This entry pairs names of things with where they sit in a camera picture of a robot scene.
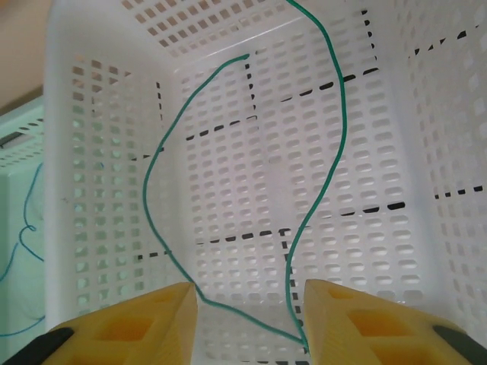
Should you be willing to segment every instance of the green cable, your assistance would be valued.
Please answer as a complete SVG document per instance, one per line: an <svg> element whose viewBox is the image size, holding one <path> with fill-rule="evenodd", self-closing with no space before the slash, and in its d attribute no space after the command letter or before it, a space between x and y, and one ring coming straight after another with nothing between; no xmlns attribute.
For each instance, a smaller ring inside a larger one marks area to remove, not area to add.
<svg viewBox="0 0 487 365"><path fill-rule="evenodd" d="M298 245L299 239L301 238L301 235L303 234L304 228L307 226L307 223L309 222L309 220L313 216L314 212L318 208L318 205L321 203L321 200L323 199L323 196L325 195L325 193L326 193L326 191L327 191L327 189L329 187L329 184L331 183L331 180L333 178L333 174L335 173L336 167L338 166L338 163L339 163L340 159L342 158L343 150L345 149L346 136L347 136L347 111L346 111L346 98L345 98L345 82L343 80L342 70L341 70L341 68L339 66L338 60L336 58L335 50L333 48L333 45L331 43L331 39L329 38L328 33L326 32L324 26L308 10L306 10L305 8L303 8L302 6L300 6L294 0L286 0L286 1L291 6L295 7L300 12L302 12L306 17L308 17L309 19L311 19L318 26L318 28L320 29L321 33L323 34L323 36L325 38L325 41L326 41L326 44L327 44L327 46L329 48L329 52L330 52L330 55L331 55L331 58L332 58L332 61L333 61L333 65L335 66L335 70L336 70L336 73L337 73L338 78L339 78L340 94L341 94L341 98L342 98L342 122L343 122L343 127L342 127L342 138L341 138L341 141L340 141L340 146L339 146L338 152L336 154L335 160L333 161L332 167L331 167L331 169L328 172L328 176L326 177L326 181L323 184L323 188L321 189L320 194L317 196L317 199L313 203L313 206L308 211L308 213L304 217L303 221L301 222L300 227L298 228L298 231L296 233L296 236L294 237L294 240L293 240L293 242L291 244L291 248L289 249L288 260L286 261L286 270L285 270L286 305L288 307L288 311L289 311L289 314L291 315L291 318L292 318L292 320L294 322L294 325L298 329L298 332L299 332L299 334L301 336L301 339L299 339L298 337L296 337L294 335L291 335L291 334L289 334L287 332L284 332L281 329L274 328L274 327L272 327L270 325L267 325L264 322L259 321L258 319L250 316L249 314L247 314L247 313L245 313L245 312L243 312L243 311L241 311L239 309L236 309L236 308L233 308L232 306L229 306L229 305L226 305L226 304L223 304L223 303L219 303L219 302L215 302L213 300L210 300L210 299L206 298L205 295L204 295L204 293L202 292L201 288L193 280L193 278L191 278L191 276L186 272L186 270L183 268L183 266L177 261L176 257L174 256L174 254L170 250L169 246L164 241L164 239L162 238L162 236L159 234L158 230L155 227L154 221L152 220L152 217L151 217L151 214L149 212L149 209L148 209L147 190L148 190L148 181L149 181L150 175L152 173L152 170L154 169L155 162L156 162L157 158L159 157L160 152L162 151L162 147L164 146L166 140L169 138L170 134L172 133L172 131L176 127L177 123L180 121L181 116L184 114L184 112L188 108L189 104L193 101L193 99L196 97L196 95L198 95L199 92L201 92L201 90L203 90L224 68L226 68L227 66L229 66L229 65L231 65L231 64L233 64L235 62L248 59L250 57L249 54L246 54L246 55L237 57L235 59L231 59L230 61L227 61L226 63L224 63L223 65L221 65L220 67L218 67L216 69L216 71L213 72L213 74L209 78L207 78L206 81L203 82L203 84L201 84L191 94L191 96L189 97L189 99L184 103L183 107L178 112L177 117L175 118L175 120L171 124L170 128L167 130L165 136L162 138L161 143L158 145L158 148L155 151L154 156L152 157L151 162L150 162L150 164L148 166L147 173L145 174L144 183L143 183L143 187L142 187L142 204L144 206L145 216L146 216L146 218L148 220L149 227L151 228L152 232L154 233L154 235L156 236L156 238L158 239L158 241L161 243L161 245L164 247L164 250L166 251L166 253L169 256L170 260L174 263L174 265L180 271L180 273L184 276L184 278L187 281L189 281L191 283L194 283L194 285L196 287L196 292L198 293L198 295L201 298L201 300L203 301L203 303L206 303L206 304L208 304L210 306L213 306L213 307L216 307L216 308L225 309L225 310L227 310L229 312L232 312L234 314L237 314L238 316L241 316L241 317L247 319L248 321L252 322L253 324L259 326L260 328L265 329L266 331L275 333L277 335L281 335L284 338L287 338L287 339L289 339L291 341L294 341L294 342L297 342L298 344L303 345L308 350L308 343L307 343L306 335L304 334L304 331L303 331L302 327L299 324L298 318L297 318L296 314L294 313L294 310L292 309L292 303L291 303L291 285L290 285L290 282L291 282L291 261L292 261L294 252L296 250L296 247Z"/></svg>
<svg viewBox="0 0 487 365"><path fill-rule="evenodd" d="M346 97L345 97L345 81L343 80L343 74L342 74L342 69L340 68L340 65L338 63L338 60L336 59L336 54L335 50L333 48L333 44L331 39L329 38L328 33L326 32L325 27L320 23L318 19L314 15L312 15L308 10L303 8L301 5L299 5L296 1L294 0L286 0L290 5L294 6L296 9L298 9L301 13L303 13L306 17L308 17L310 20L312 20L318 28L320 28L320 31L322 35L325 37L326 44L328 46L329 54L331 55L333 65L335 66L336 74L338 75L339 83L340 83L340 94L342 97L342 138L340 140L340 146L338 148L338 151L336 153L335 160L333 161L333 164L331 168L329 169L328 176L326 177L325 183L323 184L323 188L321 188L320 194L318 194L316 200L314 201L313 205L311 206L311 209L306 213L306 216L304 217L303 221L301 222L298 231L296 233L296 236L294 237L291 248L289 249L289 254L288 254L288 259L286 261L286 271L285 271L285 290L286 290L286 306L288 307L289 314L291 315L291 318L293 319L294 324L296 325L296 328L299 331L299 334L301 335L301 340L303 341L304 346L306 349L308 349L308 343L307 343L307 338L306 335L304 334L304 330L299 324L298 318L296 314L294 313L294 310L292 309L292 302L291 302L291 261L294 255L294 251L296 250L296 247L298 246L299 239L301 238L301 235L303 234L304 228L306 228L308 222L310 221L311 217L313 216L314 212L318 208L318 205L320 205L321 200L323 199L323 196L325 195L329 184L332 181L333 175L335 174L336 167L338 166L338 163L340 162L342 155L343 155L343 150L345 149L345 142L347 139L347 128L348 128L348 118L347 118L347 103L346 103Z"/></svg>
<svg viewBox="0 0 487 365"><path fill-rule="evenodd" d="M170 128L167 130L166 135L162 138L161 143L158 145L158 148L156 149L156 151L154 153L154 156L151 159L151 162L150 162L149 167L147 169L147 173L145 174L144 184L142 186L142 204L144 205L145 216L146 216L146 218L148 220L149 227L151 228L152 232L154 233L154 235L156 236L156 238L159 240L159 242L161 243L161 245L164 247L164 250L166 251L166 253L169 256L170 260L174 263L174 265L180 271L180 273L184 276L184 278L187 281L189 281L190 283L193 283L195 285L196 292L198 293L198 295L201 298L201 300L203 301L203 303L206 303L206 304L208 304L210 306L214 306L216 308L225 309L228 312L232 312L234 314L237 314L238 316L244 317L248 321L252 322L254 325L257 325L260 328L265 329L266 331L275 333L277 335L281 335L282 337L285 337L285 338L287 338L287 339L289 339L291 341L297 342L298 344L301 344L302 345L303 344L302 343L302 340L299 339L298 337L294 336L294 335L291 335L291 334L289 334L287 332L284 332L281 329L274 328L274 327L272 327L270 325L267 325L264 322L259 321L257 318L254 318L251 315L249 315L249 314L247 314L247 313L245 313L245 312L243 312L243 311L241 311L241 310L239 310L237 308L233 308L232 306L228 306L227 304L215 302L215 301L210 300L207 297L205 297L205 295L202 292L201 288L193 280L193 278L191 278L191 276L186 272L186 270L184 269L184 267L177 261L176 257L174 256L174 254L171 252L169 246L167 245L166 241L164 241L164 238L162 238L162 236L159 234L158 230L155 227L154 221L152 220L152 216L151 216L151 214L149 212L148 203L147 203L147 188L148 188L148 182L149 182L149 178L151 176L151 172L154 169L155 162L156 162L157 158L159 157L159 153L162 151L162 147L164 146L164 143L166 143L166 140L169 138L171 132L174 130L174 128L176 127L177 123L180 121L181 116L186 111L186 109L188 108L189 104L193 101L193 99L196 97L196 95L198 95L199 92L201 90L203 90L206 87L206 85L208 85L210 83L210 81L212 81L221 72L221 70L223 70L227 66L231 65L232 63L235 63L235 62L238 62L238 61L243 61L245 59L248 59L249 57L250 57L250 55L249 54L246 54L246 55L237 57L235 59L231 59L230 61L226 61L226 63L224 63L223 65L221 65L220 67L218 67L216 69L216 71L213 72L213 74L209 78L207 78L206 81L203 82L203 84L201 86L199 86L191 94L191 96L189 97L189 99L184 103L184 105L181 108L180 112L177 114L177 117L175 118L173 124L171 124Z"/></svg>

